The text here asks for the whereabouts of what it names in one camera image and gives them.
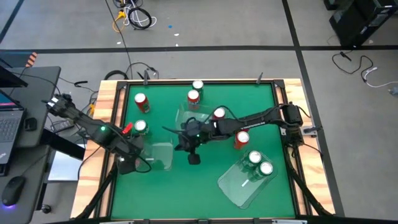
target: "laptop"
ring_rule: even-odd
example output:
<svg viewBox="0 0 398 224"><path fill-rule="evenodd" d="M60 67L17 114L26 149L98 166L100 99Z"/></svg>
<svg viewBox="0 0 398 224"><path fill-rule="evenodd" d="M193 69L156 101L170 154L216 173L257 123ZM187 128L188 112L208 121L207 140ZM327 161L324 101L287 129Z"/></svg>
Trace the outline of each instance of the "laptop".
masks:
<svg viewBox="0 0 398 224"><path fill-rule="evenodd" d="M0 164L8 163L24 117L25 109L0 90Z"/></svg>

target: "wooden table frame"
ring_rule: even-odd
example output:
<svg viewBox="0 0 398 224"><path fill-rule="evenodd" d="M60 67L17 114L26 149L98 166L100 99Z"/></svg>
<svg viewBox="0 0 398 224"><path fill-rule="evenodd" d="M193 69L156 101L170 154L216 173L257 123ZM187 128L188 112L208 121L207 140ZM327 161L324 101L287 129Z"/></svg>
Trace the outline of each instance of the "wooden table frame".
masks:
<svg viewBox="0 0 398 224"><path fill-rule="evenodd" d="M193 80L149 80L149 84L156 83L172 83L175 82L192 82ZM203 80L204 82L253 82L255 79L227 79L227 80ZM295 105L302 107L305 111L308 111L308 105L305 99L304 91L300 79L283 79L283 80L270 80L263 79L264 82L273 81L275 84L275 94L278 102L287 103L292 101ZM126 103L125 86L127 83L134 85L141 85L142 80L123 80L123 81L102 81L99 88L98 99L96 103L94 119L102 119L103 121L111 122L116 125L121 125L123 104ZM303 126L312 126L312 121L306 116L302 116L304 124ZM317 138L311 136L304 136L306 144L318 148ZM93 153L98 146L89 142L86 147L85 158ZM328 180L326 179L325 170L323 167L323 161L320 154L308 147L300 146L299 153L296 154L295 158L291 156L292 149L289 149L290 160L294 168L299 174L304 177L307 187L310 189L315 198L322 204L322 206L330 213L335 212L333 201L331 199L331 193L328 186ZM98 186L102 180L104 180L107 172L102 172L102 168L106 167L109 172L113 163L113 155L100 149L95 155L86 161L85 165L81 168L80 179L76 190L75 201L73 203L71 217L77 216L90 202L92 196L98 189ZM113 190L110 190L109 186L103 195L101 203L97 206L95 212L91 214L92 217L103 217L110 213L109 197L112 197ZM300 215L316 215L316 211L311 209L307 200L303 197L301 189L295 182L291 182L292 196L294 202L295 213Z"/></svg>

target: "laptop keyboard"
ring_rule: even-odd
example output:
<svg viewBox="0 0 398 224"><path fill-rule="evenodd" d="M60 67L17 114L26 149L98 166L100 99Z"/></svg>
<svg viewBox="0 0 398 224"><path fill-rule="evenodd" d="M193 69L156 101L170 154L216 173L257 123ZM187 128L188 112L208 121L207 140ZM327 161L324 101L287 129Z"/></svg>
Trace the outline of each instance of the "laptop keyboard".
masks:
<svg viewBox="0 0 398 224"><path fill-rule="evenodd" d="M0 118L0 142L14 140L21 118Z"/></svg>

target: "can lid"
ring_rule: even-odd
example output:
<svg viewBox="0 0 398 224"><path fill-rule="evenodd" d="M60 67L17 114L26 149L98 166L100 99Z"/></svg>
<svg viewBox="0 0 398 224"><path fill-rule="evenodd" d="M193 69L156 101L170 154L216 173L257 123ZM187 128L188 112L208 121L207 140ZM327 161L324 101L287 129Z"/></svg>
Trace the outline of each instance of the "can lid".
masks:
<svg viewBox="0 0 398 224"><path fill-rule="evenodd" d="M239 132L239 133L238 133L238 140L239 140L241 143L246 143L246 142L248 142L248 141L249 141L249 134L248 134L247 132L245 132L245 131Z"/></svg>
<svg viewBox="0 0 398 224"><path fill-rule="evenodd" d="M251 151L249 153L249 159L253 163L259 163L261 161L261 154L257 151Z"/></svg>
<svg viewBox="0 0 398 224"><path fill-rule="evenodd" d="M196 89L201 89L203 88L203 82L201 80L195 80L193 81L192 86Z"/></svg>
<svg viewBox="0 0 398 224"><path fill-rule="evenodd" d="M142 103L142 102L145 101L145 99L146 99L146 96L145 96L145 94L143 94L143 93L137 93L136 96L134 97L134 100L135 100L137 103Z"/></svg>
<svg viewBox="0 0 398 224"><path fill-rule="evenodd" d="M135 123L135 125L134 125L134 127L135 127L135 129L136 129L137 131L142 131L142 130L144 130L144 129L146 128L146 126L147 126L147 123L146 123L144 120L138 120L138 121Z"/></svg>
<svg viewBox="0 0 398 224"><path fill-rule="evenodd" d="M263 174L266 174L266 175L271 174L273 169L274 169L274 168L272 167L271 163L269 163L269 162L263 162L263 163L260 165L260 170L261 170L261 172L262 172Z"/></svg>
<svg viewBox="0 0 398 224"><path fill-rule="evenodd" d="M196 90L191 90L188 92L188 98L195 100L197 98L199 98L199 92L197 92Z"/></svg>
<svg viewBox="0 0 398 224"><path fill-rule="evenodd" d="M225 116L225 110L224 108L217 108L217 110L214 111L214 115L217 118L222 118L223 116Z"/></svg>

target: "computer mouse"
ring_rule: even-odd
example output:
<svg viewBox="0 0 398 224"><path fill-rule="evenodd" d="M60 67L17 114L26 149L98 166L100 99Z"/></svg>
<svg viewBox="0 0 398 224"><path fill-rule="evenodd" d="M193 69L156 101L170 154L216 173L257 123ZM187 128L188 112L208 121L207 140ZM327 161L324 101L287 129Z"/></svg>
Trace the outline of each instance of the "computer mouse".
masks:
<svg viewBox="0 0 398 224"><path fill-rule="evenodd" d="M11 178L6 187L2 191L1 202L5 206L15 205L19 196L21 196L22 189L24 188L25 177L16 176Z"/></svg>

